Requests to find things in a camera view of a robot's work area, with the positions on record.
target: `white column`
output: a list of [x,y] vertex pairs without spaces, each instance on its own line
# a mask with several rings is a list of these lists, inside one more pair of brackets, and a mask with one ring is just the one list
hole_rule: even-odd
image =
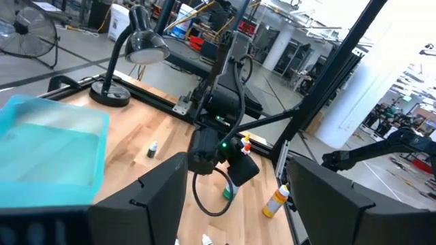
[[283,20],[281,23],[280,33],[277,36],[277,39],[274,41],[274,44],[272,45],[268,56],[266,56],[262,67],[270,71],[274,69],[277,62],[279,62],[283,51],[285,51],[287,44],[291,40],[293,32],[294,28],[288,22]]
[[428,12],[415,2],[404,7],[405,2],[388,1],[375,20],[374,24],[386,27],[386,31],[361,60],[347,88],[337,95],[324,115],[315,136],[325,144],[342,147],[413,58],[432,40],[428,34],[431,28]]

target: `fan guard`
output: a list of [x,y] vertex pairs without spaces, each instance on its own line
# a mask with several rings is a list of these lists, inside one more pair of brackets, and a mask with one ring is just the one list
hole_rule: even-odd
[[44,13],[24,7],[0,10],[0,51],[22,58],[37,58],[52,50],[57,40],[53,22]]

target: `desk lamp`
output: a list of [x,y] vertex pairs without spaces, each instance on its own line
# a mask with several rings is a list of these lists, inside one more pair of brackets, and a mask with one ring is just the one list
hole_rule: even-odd
[[123,107],[129,104],[130,92],[112,83],[116,61],[124,42],[125,59],[130,63],[148,65],[160,62],[170,55],[165,41],[151,29],[145,7],[133,6],[129,12],[129,19],[130,25],[116,39],[106,77],[103,81],[94,82],[89,91],[89,96],[103,105]]

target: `wooden tabletop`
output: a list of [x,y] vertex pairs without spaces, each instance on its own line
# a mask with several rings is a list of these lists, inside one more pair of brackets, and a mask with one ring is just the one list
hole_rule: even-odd
[[[115,75],[169,101],[177,101],[123,73],[115,71]],[[193,125],[135,99],[131,99],[124,108],[109,108],[94,102],[88,96],[88,91],[82,91],[63,102],[102,110],[110,115],[104,184],[94,202],[121,190],[177,152],[186,151],[194,130]],[[146,153],[155,140],[158,150],[155,158],[149,159]],[[207,216],[199,209],[191,189],[192,173],[189,173],[178,229],[181,245],[202,244],[202,234],[211,237],[214,245],[293,244],[284,209],[281,208],[272,219],[266,218],[261,212],[263,205],[277,189],[273,166],[268,159],[254,153],[251,156],[258,164],[260,173],[240,188],[230,209],[220,217]],[[221,169],[227,166],[226,163],[218,165]],[[211,212],[220,211],[226,203],[222,196],[225,179],[213,173],[200,176],[197,181],[202,203]]]

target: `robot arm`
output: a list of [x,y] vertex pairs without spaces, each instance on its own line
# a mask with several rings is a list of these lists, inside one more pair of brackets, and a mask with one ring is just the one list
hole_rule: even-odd
[[385,154],[424,152],[430,156],[436,169],[436,142],[429,137],[416,135],[410,128],[401,128],[391,133],[386,140],[375,142],[354,150],[338,150],[322,156],[322,166],[334,172],[349,170],[359,161],[380,157]]

